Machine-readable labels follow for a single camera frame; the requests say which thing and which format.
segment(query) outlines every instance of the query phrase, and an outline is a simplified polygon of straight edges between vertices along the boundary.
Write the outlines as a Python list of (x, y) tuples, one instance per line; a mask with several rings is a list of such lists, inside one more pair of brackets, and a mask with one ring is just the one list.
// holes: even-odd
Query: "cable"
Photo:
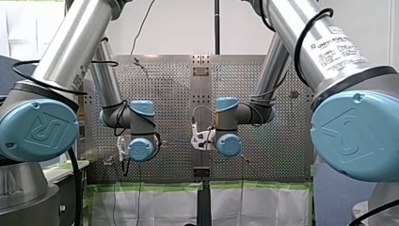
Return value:
[(117, 226), (117, 222), (115, 221), (115, 209), (117, 207), (117, 194), (115, 191), (115, 184), (114, 184), (114, 207), (112, 208), (112, 220), (114, 221), (114, 226)]
[(123, 176), (127, 177), (127, 174), (129, 174), (129, 167), (130, 167), (130, 158), (127, 160), (127, 167), (126, 167), (126, 171), (124, 170), (124, 159), (122, 161), (122, 171), (123, 171)]
[(193, 113), (191, 114), (191, 116), (194, 117), (194, 115), (196, 114), (196, 111), (197, 111), (198, 109), (200, 109), (200, 108), (208, 109), (211, 113), (214, 113), (214, 110), (212, 110), (211, 107), (209, 107), (209, 106), (207, 106), (207, 105), (198, 105), (198, 106), (194, 107)]
[(138, 164), (138, 200), (137, 200), (137, 222), (136, 226), (138, 226), (138, 222), (140, 221), (140, 199), (141, 199), (141, 183), (142, 183), (142, 173), (141, 173), (141, 164)]
[(112, 60), (91, 60), (91, 63), (94, 64), (110, 64), (109, 66), (116, 68), (120, 64), (117, 61), (112, 61)]
[(74, 154), (73, 148), (70, 147), (68, 149), (68, 155), (70, 156), (71, 163), (72, 163), (72, 169), (73, 169), (73, 175), (74, 175), (74, 180), (75, 180), (75, 201), (76, 201), (76, 209), (75, 209), (75, 220), (74, 220), (74, 225), (75, 226), (80, 226), (80, 217), (82, 216), (82, 195), (81, 195), (81, 190), (82, 190), (82, 179), (80, 177), (80, 171), (79, 171), (79, 165), (77, 163), (76, 156)]
[(261, 17), (264, 25), (269, 28), (269, 30), (276, 32), (275, 28), (265, 19), (266, 16), (264, 15), (264, 10), (263, 10), (263, 0), (259, 0), (259, 8), (261, 9)]
[(276, 84), (276, 86), (275, 86), (273, 89), (271, 89), (271, 90), (269, 90), (269, 91), (267, 91), (267, 92), (264, 92), (264, 93), (262, 93), (262, 94), (259, 94), (259, 95), (251, 95), (250, 97), (251, 97), (251, 98), (262, 98), (262, 97), (264, 97), (265, 95), (268, 95), (268, 94), (270, 94), (270, 93), (273, 93), (274, 91), (276, 91), (277, 89), (279, 89), (279, 87), (281, 87), (281, 85), (284, 83), (284, 81), (285, 81), (286, 78), (287, 78), (287, 73), (281, 78), (281, 80)]
[(124, 129), (122, 130), (122, 132), (117, 133), (118, 127), (122, 127), (122, 126), (120, 125), (120, 119), (122, 118), (123, 112), (126, 110), (126, 108), (127, 108), (127, 106), (128, 106), (126, 100), (123, 100), (123, 103), (124, 103), (124, 106), (123, 106), (123, 108), (121, 108), (121, 109), (118, 111), (118, 114), (117, 114), (117, 122), (115, 123), (115, 126), (114, 126), (114, 136), (115, 136), (115, 137), (121, 136), (121, 135), (126, 131), (126, 128), (124, 128)]
[(308, 82), (306, 81), (305, 77), (303, 76), (302, 68), (300, 66), (300, 51), (303, 46), (303, 41), (305, 40), (306, 36), (308, 35), (309, 31), (311, 28), (314, 26), (314, 24), (322, 19), (323, 17), (327, 16), (326, 13), (329, 13), (329, 17), (332, 17), (334, 15), (334, 10), (332, 8), (324, 8), (321, 10), (319, 13), (317, 13), (314, 17), (312, 17), (305, 25), (305, 28), (302, 30), (298, 41), (296, 42), (295, 46), (295, 52), (294, 52), (294, 66), (295, 66), (295, 71), (296, 75), (298, 78), (301, 80), (305, 86), (309, 86)]
[(140, 29), (138, 30), (138, 33), (137, 33), (137, 35), (136, 35), (136, 37), (135, 37), (135, 40), (133, 41), (133, 47), (132, 47), (132, 51), (130, 52), (130, 55), (133, 54), (133, 51), (134, 51), (135, 48), (136, 48), (136, 41), (137, 41), (138, 37), (139, 37), (140, 34), (141, 34), (141, 30), (143, 29), (144, 23), (146, 22), (147, 17), (149, 16), (149, 13), (150, 13), (150, 11), (151, 11), (151, 8), (152, 8), (152, 5), (153, 5), (154, 2), (155, 2), (155, 0), (152, 0), (152, 1), (151, 1), (150, 6), (149, 6), (149, 8), (147, 9), (147, 13), (146, 13), (146, 15), (144, 16), (143, 21), (141, 22)]
[(383, 204), (383, 205), (377, 207), (376, 209), (371, 210), (371, 211), (367, 212), (366, 214), (364, 214), (364, 215), (362, 215), (362, 216), (360, 216), (360, 217), (354, 219), (348, 226), (358, 226), (358, 225), (360, 225), (361, 222), (364, 221), (365, 219), (367, 219), (367, 218), (369, 218), (369, 217), (371, 217), (371, 216), (374, 216), (374, 215), (376, 215), (376, 214), (378, 214), (378, 213), (381, 213), (381, 212), (384, 211), (384, 210), (393, 208), (394, 206), (397, 206), (397, 205), (399, 205), (399, 200), (395, 200), (395, 201), (392, 201), (392, 202), (388, 202), (388, 203), (386, 203), (386, 204)]
[(256, 107), (254, 107), (253, 105), (250, 105), (250, 104), (248, 104), (248, 103), (245, 103), (245, 102), (240, 102), (240, 104), (242, 104), (242, 105), (246, 105), (246, 106), (248, 106), (251, 110), (253, 110), (253, 111), (255, 111), (256, 112), (256, 114), (258, 114), (258, 116), (259, 116), (259, 118), (261, 118), (261, 125), (264, 123), (264, 118), (263, 118), (263, 115), (261, 114), (261, 112), (258, 110), (258, 109), (256, 109)]
[(3, 105), (3, 102), (6, 100), (7, 96), (0, 95), (0, 106)]
[[(18, 69), (19, 66), (23, 66), (23, 65), (26, 65), (26, 64), (35, 64), (35, 63), (40, 63), (40, 60), (19, 61), (19, 62), (14, 63), (14, 64), (11, 66), (11, 69), (12, 69), (15, 73), (17, 73), (18, 75), (20, 75), (22, 78), (27, 79), (27, 80), (29, 80), (29, 81), (31, 81), (31, 82), (33, 82), (33, 83), (36, 83), (36, 84), (38, 84), (38, 85), (41, 86), (41, 87), (48, 88), (48, 89), (55, 89), (55, 90), (58, 90), (58, 91), (63, 91), (63, 92), (67, 92), (67, 93), (71, 93), (71, 94), (75, 94), (75, 95), (87, 95), (86, 92), (80, 92), (80, 91), (73, 91), (73, 90), (69, 90), (69, 89), (63, 89), (63, 88), (60, 88), (60, 87), (56, 87), (56, 86), (50, 85), (50, 84), (45, 83), (45, 82), (41, 82), (40, 80), (37, 80), (37, 79), (35, 79), (35, 78), (33, 78), (33, 77), (27, 75), (26, 73), (21, 72), (21, 71)], [(94, 61), (92, 61), (92, 63), (113, 64), (112, 67), (117, 67), (117, 66), (119, 65), (118, 62), (116, 62), (116, 61), (96, 61), (96, 60), (94, 60)]]

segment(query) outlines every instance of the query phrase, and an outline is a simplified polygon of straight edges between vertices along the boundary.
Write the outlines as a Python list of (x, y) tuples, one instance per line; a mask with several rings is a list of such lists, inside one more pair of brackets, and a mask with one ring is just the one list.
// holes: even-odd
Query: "white wall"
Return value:
[[(114, 54), (130, 54), (151, 0), (126, 5), (107, 29)], [(263, 55), (273, 34), (251, 5), (220, 1), (221, 54)], [(214, 0), (156, 0), (137, 40), (134, 54), (190, 55), (215, 52)]]
[[(126, 5), (107, 29), (114, 53), (129, 54), (151, 0)], [(62, 20), (62, 4), (0, 1), (0, 55), (38, 58)], [(375, 64), (399, 69), (399, 3), (397, 0), (323, 0), (334, 21)], [(272, 33), (250, 4), (220, 0), (221, 54), (263, 55)], [(37, 31), (26, 30), (33, 24)], [(189, 55), (215, 51), (214, 0), (156, 0), (136, 43), (135, 54)]]

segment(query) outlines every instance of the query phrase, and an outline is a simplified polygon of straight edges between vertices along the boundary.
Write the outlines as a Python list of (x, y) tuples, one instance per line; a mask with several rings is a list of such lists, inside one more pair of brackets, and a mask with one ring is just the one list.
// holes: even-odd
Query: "pegboard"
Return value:
[[(151, 100), (155, 105), (156, 131), (163, 146), (151, 162), (141, 164), (141, 178), (146, 182), (192, 182), (190, 75), (191, 56), (117, 56), (120, 64), (116, 74), (124, 99)], [(88, 77), (85, 81), (89, 95), (85, 110), (88, 182), (91, 184), (116, 181), (138, 181), (138, 164), (131, 163), (127, 177), (122, 176), (118, 161), (117, 139), (112, 128), (99, 123), (99, 96)]]
[[(135, 64), (135, 58), (144, 67)], [(210, 74), (197, 82), (193, 69), (199, 66), (193, 56), (116, 56), (116, 68), (122, 96), (128, 101), (151, 100), (155, 104), (156, 130), (161, 134), (163, 147), (159, 155), (141, 165), (141, 178), (152, 183), (193, 182), (193, 167), (198, 162), (197, 150), (191, 139), (191, 110), (193, 103), (212, 107), (215, 98), (237, 96), (248, 100), (255, 89), (264, 56), (209, 56), (205, 65)], [(90, 160), (90, 184), (133, 182), (139, 180), (138, 165), (132, 163), (127, 177), (122, 176), (118, 161), (117, 139), (113, 129), (98, 121), (101, 105), (90, 75), (85, 80), (86, 149)], [(298, 91), (297, 99), (290, 98)], [(254, 128), (240, 125), (244, 142), (244, 157), (225, 159), (217, 151), (209, 152), (212, 180), (262, 180), (304, 182), (310, 177), (312, 149), (310, 145), (309, 100), (307, 89), (290, 69), (280, 88), (276, 104), (276, 118), (272, 123)], [(211, 121), (210, 114), (200, 118), (201, 127)]]
[[(213, 110), (218, 97), (249, 100), (256, 88), (263, 58), (211, 57)], [(312, 160), (310, 99), (310, 91), (297, 79), (294, 66), (290, 66), (277, 93), (275, 119), (259, 128), (239, 125), (244, 158), (227, 160), (218, 152), (211, 152), (211, 180), (308, 181)]]

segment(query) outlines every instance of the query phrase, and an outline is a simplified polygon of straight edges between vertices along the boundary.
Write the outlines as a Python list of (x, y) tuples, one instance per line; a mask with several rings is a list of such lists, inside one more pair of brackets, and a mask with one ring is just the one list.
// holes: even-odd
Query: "blue joint cap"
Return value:
[(155, 115), (152, 101), (132, 101), (129, 106), (137, 114), (149, 117)]
[(154, 152), (152, 143), (145, 138), (135, 138), (128, 146), (129, 156), (135, 162), (149, 160)]
[(344, 91), (320, 104), (312, 119), (316, 151), (336, 171), (361, 181), (399, 181), (399, 100)]
[(243, 150), (241, 138), (235, 134), (222, 136), (216, 144), (217, 150), (227, 157), (234, 157)]
[(276, 116), (276, 110), (275, 110), (275, 108), (272, 106), (272, 107), (271, 107), (271, 112), (270, 112), (269, 119), (267, 119), (266, 123), (272, 122), (272, 120), (275, 118), (275, 116)]
[(216, 99), (216, 109), (218, 111), (227, 111), (238, 106), (236, 97), (219, 97)]
[(11, 109), (0, 119), (0, 154), (20, 162), (47, 161), (76, 141), (79, 122), (65, 104), (39, 99)]

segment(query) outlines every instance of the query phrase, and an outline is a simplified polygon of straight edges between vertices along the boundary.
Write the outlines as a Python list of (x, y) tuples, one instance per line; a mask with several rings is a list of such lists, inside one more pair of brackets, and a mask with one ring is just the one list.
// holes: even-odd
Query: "label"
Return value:
[(344, 34), (330, 35), (313, 43), (311, 55), (325, 73), (335, 73), (348, 64), (367, 62)]
[(76, 73), (75, 77), (73, 78), (71, 89), (73, 91), (79, 91), (83, 85), (83, 80), (86, 75), (86, 68), (85, 66), (81, 65), (78, 72)]
[(343, 34), (343, 30), (340, 27), (338, 27), (338, 26), (331, 26), (328, 29), (331, 31), (331, 33)]

